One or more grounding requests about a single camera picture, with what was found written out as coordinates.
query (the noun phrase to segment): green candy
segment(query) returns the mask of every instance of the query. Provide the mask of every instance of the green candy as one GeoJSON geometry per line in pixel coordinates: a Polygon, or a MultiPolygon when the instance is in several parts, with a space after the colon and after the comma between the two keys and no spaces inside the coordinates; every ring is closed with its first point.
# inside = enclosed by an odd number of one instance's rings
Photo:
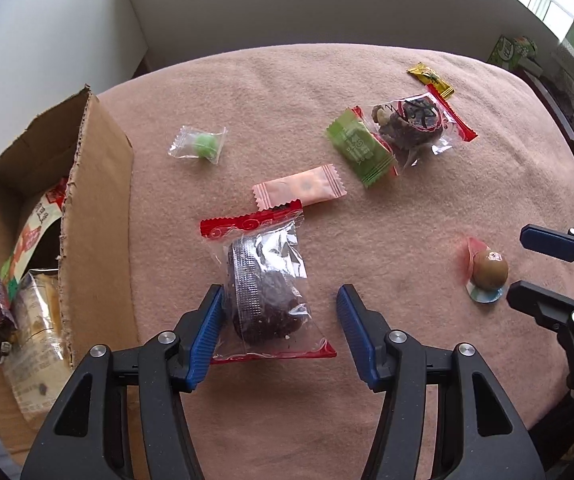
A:
{"type": "Polygon", "coordinates": [[[365,187],[371,186],[394,165],[394,156],[378,142],[353,110],[345,110],[331,123],[327,135],[365,187]]]}
{"type": "Polygon", "coordinates": [[[196,155],[213,159],[218,154],[218,139],[210,134],[199,134],[193,142],[196,155]]]}

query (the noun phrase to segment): green package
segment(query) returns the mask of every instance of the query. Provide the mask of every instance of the green package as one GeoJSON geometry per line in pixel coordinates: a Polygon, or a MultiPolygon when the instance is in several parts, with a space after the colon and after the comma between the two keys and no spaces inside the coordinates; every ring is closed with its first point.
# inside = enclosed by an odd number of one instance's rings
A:
{"type": "Polygon", "coordinates": [[[327,135],[365,187],[371,186],[394,164],[394,156],[349,108],[329,125],[327,135]]]}

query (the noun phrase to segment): blue gripper pad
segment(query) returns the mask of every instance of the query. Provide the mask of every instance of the blue gripper pad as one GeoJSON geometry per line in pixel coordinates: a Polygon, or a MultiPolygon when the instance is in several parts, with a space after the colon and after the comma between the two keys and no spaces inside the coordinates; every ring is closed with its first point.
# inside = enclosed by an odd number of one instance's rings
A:
{"type": "Polygon", "coordinates": [[[372,391],[386,390],[395,371],[395,362],[385,345],[391,330],[387,321],[381,313],[365,308],[353,285],[343,285],[338,290],[336,312],[358,375],[372,391]]]}
{"type": "Polygon", "coordinates": [[[528,224],[520,231],[520,243],[530,251],[553,256],[565,262],[574,262],[573,235],[528,224]]]}
{"type": "Polygon", "coordinates": [[[197,331],[195,332],[195,337],[193,338],[189,351],[189,370],[187,371],[185,382],[190,392],[195,390],[198,383],[205,379],[211,357],[213,356],[213,349],[216,346],[218,334],[221,331],[223,318],[221,303],[224,297],[222,286],[219,287],[213,299],[209,298],[211,301],[208,301],[208,297],[209,292],[199,309],[193,311],[199,314],[199,316],[195,316],[192,321],[201,322],[200,325],[196,327],[197,331]]]}

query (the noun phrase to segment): bed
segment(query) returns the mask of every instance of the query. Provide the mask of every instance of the bed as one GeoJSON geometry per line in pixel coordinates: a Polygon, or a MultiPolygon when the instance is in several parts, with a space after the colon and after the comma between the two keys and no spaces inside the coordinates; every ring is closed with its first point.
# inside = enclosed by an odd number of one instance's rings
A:
{"type": "MultiPolygon", "coordinates": [[[[406,48],[310,44],[242,50],[165,68],[100,95],[134,147],[132,295],[141,342],[171,329],[222,282],[199,236],[204,218],[256,210],[259,182],[335,164],[347,195],[305,208],[299,243],[313,317],[333,359],[212,366],[185,414],[205,478],[359,478],[382,395],[360,381],[336,318],[340,285],[421,343],[481,352],[529,427],[564,393],[555,335],[504,299],[473,303],[460,282],[465,237],[502,251],[510,282],[574,298],[574,264],[523,250],[520,228],[574,225],[574,158],[531,89],[465,57],[406,48]],[[422,61],[479,134],[365,189],[325,135],[345,108],[423,92],[405,73],[422,61]],[[176,160],[183,124],[229,127],[218,166],[176,160]]],[[[418,478],[430,476],[430,389],[418,478]]]]}

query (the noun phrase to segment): green round candy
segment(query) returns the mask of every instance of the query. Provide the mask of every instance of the green round candy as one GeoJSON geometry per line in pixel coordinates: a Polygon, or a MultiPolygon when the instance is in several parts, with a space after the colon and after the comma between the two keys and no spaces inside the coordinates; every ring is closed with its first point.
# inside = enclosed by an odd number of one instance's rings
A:
{"type": "Polygon", "coordinates": [[[218,153],[218,140],[210,134],[199,134],[193,142],[196,155],[203,158],[214,158],[218,153]]]}

